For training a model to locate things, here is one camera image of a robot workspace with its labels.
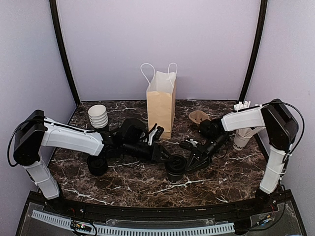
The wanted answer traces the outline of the black cup lid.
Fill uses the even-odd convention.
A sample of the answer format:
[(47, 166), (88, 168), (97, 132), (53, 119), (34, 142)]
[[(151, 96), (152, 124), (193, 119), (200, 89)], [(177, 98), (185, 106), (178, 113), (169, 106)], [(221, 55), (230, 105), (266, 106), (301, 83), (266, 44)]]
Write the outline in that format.
[(182, 155), (172, 155), (173, 159), (165, 163), (165, 169), (169, 173), (182, 174), (186, 170), (187, 160)]

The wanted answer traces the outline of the black paper coffee cup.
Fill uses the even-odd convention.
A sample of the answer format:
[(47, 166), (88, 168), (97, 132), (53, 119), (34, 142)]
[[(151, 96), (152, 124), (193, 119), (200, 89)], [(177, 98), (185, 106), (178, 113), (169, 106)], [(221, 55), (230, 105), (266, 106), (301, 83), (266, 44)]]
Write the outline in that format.
[(176, 183), (178, 181), (180, 181), (184, 174), (183, 173), (172, 173), (172, 172), (167, 172), (166, 173), (167, 179), (169, 182), (171, 183)]

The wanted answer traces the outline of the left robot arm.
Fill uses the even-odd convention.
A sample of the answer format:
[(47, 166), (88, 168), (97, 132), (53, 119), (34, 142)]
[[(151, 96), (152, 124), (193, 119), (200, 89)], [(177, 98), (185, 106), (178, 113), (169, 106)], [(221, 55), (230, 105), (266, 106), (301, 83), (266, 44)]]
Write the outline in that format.
[(65, 148), (88, 155), (87, 165), (94, 176), (102, 176), (108, 169), (107, 159), (128, 155), (153, 163), (166, 163), (172, 155), (156, 143), (164, 129), (154, 125), (151, 130), (135, 118), (127, 118), (113, 130), (84, 130), (56, 122), (35, 110), (14, 130), (9, 144), (14, 145), (13, 158), (23, 166), (45, 199), (58, 214), (69, 211), (69, 202), (62, 198), (62, 190), (42, 161), (41, 147)]

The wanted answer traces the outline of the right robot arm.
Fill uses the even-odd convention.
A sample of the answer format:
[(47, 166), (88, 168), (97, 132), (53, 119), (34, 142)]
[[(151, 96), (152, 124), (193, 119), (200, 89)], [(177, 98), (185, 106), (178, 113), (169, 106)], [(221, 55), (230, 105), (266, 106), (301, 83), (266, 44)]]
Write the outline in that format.
[(290, 106), (280, 99), (274, 99), (262, 105), (233, 111), (221, 118), (202, 121), (199, 133), (207, 142), (191, 147), (186, 171), (194, 172), (207, 167), (231, 132), (245, 128), (251, 131), (264, 128), (268, 135), (270, 152), (259, 189), (265, 194), (272, 194), (285, 175), (290, 156), (300, 143), (300, 139), (296, 139), (299, 125), (288, 109)]

